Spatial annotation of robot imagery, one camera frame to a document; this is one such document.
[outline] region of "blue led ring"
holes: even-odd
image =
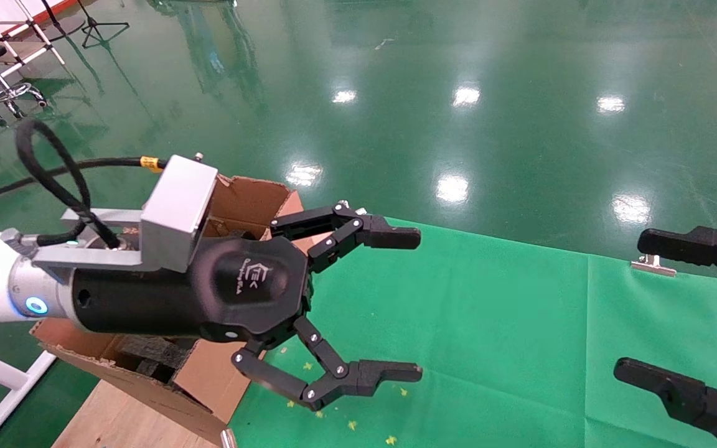
[[[35,314],[45,314],[49,312],[46,302],[37,297],[29,297],[26,299],[26,308]]]

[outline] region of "wooden board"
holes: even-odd
[[[100,381],[52,448],[218,447]]]

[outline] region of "metal clip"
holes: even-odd
[[[632,266],[632,269],[658,273],[659,275],[665,275],[666,277],[675,277],[677,275],[676,269],[660,265],[660,255],[641,255],[640,258],[638,258],[638,261],[630,261],[629,266]]]

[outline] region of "tripod stand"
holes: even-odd
[[[85,17],[87,17],[85,26],[82,27],[82,32],[85,33],[85,40],[82,41],[82,48],[88,48],[88,39],[92,37],[93,39],[96,39],[99,43],[96,45],[100,45],[105,42],[109,42],[109,40],[114,39],[118,34],[123,33],[123,31],[126,31],[126,29],[129,27],[129,22],[97,22],[97,20],[90,16],[88,13],[88,9],[85,8],[85,5],[83,5],[82,0],[77,0],[77,3],[79,3],[80,8],[82,8],[82,12],[85,14]],[[123,26],[123,28],[119,29],[117,33],[111,35],[109,39],[103,38],[102,34],[99,31],[99,26]],[[93,36],[93,32],[96,32],[98,34],[98,37]]]

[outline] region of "black cable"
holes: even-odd
[[[59,182],[54,180],[54,177],[49,175],[42,165],[40,165],[40,162],[37,161],[34,150],[32,150],[32,135],[34,135],[35,131],[43,135],[54,150],[57,151],[57,155],[62,159],[63,164],[65,164],[65,167],[68,169],[68,173],[71,173],[71,177],[82,196],[82,200],[71,195],[71,193],[60,185]],[[36,119],[24,120],[16,130],[15,147],[18,153],[18,159],[21,160],[21,163],[35,180],[54,195],[54,197],[60,199],[63,204],[66,204],[66,206],[79,215],[80,218],[79,222],[77,222],[76,226],[74,226],[70,232],[59,233],[59,235],[38,235],[37,246],[51,246],[72,240],[78,237],[79,234],[85,230],[86,226],[90,226],[110,249],[116,249],[120,246],[120,241],[115,233],[91,212],[90,190],[88,190],[85,177],[82,176],[82,172],[76,162],[74,162],[71,153],[68,152],[68,149],[62,144],[62,141],[57,138],[57,135],[55,135],[45,123]]]
[[[87,161],[77,162],[77,167],[80,170],[86,170],[88,168],[98,167],[142,167],[140,164],[140,157],[105,157],[102,159],[87,159]],[[167,161],[159,161],[157,166],[164,169],[167,165]],[[68,172],[67,167],[57,167],[46,171],[47,175],[52,177],[63,175]],[[25,177],[17,182],[6,185],[0,188],[0,196],[5,195],[11,191],[17,190],[27,185],[34,184],[36,182],[34,177]]]

